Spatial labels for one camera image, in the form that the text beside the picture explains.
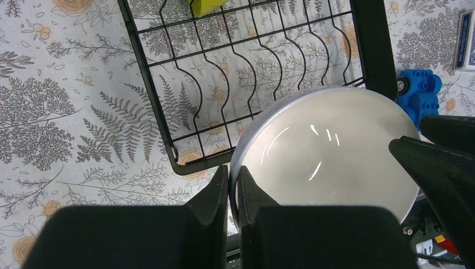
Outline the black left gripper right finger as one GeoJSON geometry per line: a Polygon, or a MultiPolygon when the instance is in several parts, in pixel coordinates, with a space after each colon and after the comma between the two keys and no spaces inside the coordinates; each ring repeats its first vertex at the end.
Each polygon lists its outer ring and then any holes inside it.
{"type": "Polygon", "coordinates": [[[372,206],[281,206],[242,166],[242,268],[417,268],[399,221],[372,206]]]}

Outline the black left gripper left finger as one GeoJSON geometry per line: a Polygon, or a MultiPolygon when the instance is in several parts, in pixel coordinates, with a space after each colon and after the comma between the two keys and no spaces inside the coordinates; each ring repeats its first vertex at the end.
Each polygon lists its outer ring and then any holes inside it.
{"type": "Polygon", "coordinates": [[[180,206],[68,206],[45,224],[24,268],[224,268],[229,172],[180,206]]]}

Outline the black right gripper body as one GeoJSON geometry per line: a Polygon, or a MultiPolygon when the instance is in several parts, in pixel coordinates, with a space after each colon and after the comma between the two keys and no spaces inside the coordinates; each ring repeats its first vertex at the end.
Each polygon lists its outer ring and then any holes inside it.
{"type": "Polygon", "coordinates": [[[389,151],[422,189],[463,264],[474,267],[474,117],[427,115],[428,142],[402,136],[389,151]]]}

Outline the white bowl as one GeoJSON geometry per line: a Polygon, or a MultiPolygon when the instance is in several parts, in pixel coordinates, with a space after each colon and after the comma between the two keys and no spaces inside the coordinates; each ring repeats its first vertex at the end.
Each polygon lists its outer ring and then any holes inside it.
{"type": "Polygon", "coordinates": [[[246,167],[280,205],[360,205],[408,216],[418,185],[389,143],[420,135],[390,98],[359,87],[317,87],[278,99],[254,117],[230,163],[230,204],[237,216],[237,177],[246,167]]]}

